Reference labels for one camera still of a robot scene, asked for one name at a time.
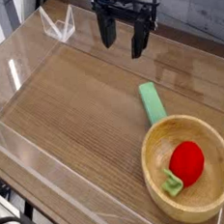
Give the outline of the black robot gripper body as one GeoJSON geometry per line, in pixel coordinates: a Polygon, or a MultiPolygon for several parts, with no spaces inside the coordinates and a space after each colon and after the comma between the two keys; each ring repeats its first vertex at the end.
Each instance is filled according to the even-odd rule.
{"type": "Polygon", "coordinates": [[[96,14],[99,10],[106,10],[113,18],[132,24],[138,17],[145,17],[151,31],[157,27],[158,6],[158,0],[92,0],[96,14]]]}

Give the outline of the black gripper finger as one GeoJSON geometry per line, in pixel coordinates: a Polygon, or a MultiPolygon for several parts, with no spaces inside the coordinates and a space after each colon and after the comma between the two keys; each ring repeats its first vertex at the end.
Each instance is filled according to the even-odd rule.
{"type": "Polygon", "coordinates": [[[102,43],[106,48],[110,48],[117,39],[115,18],[106,10],[97,11],[97,18],[102,43]]]}
{"type": "Polygon", "coordinates": [[[142,51],[147,47],[150,24],[145,17],[139,17],[134,22],[134,34],[131,40],[131,56],[133,59],[141,57],[142,51]]]}

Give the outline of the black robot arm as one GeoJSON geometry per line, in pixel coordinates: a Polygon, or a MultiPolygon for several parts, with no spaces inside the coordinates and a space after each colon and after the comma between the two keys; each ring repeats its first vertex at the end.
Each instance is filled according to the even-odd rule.
{"type": "Polygon", "coordinates": [[[158,6],[158,0],[92,0],[104,46],[110,48],[117,39],[116,20],[119,19],[133,25],[131,56],[140,58],[150,32],[157,28],[158,6]]]}

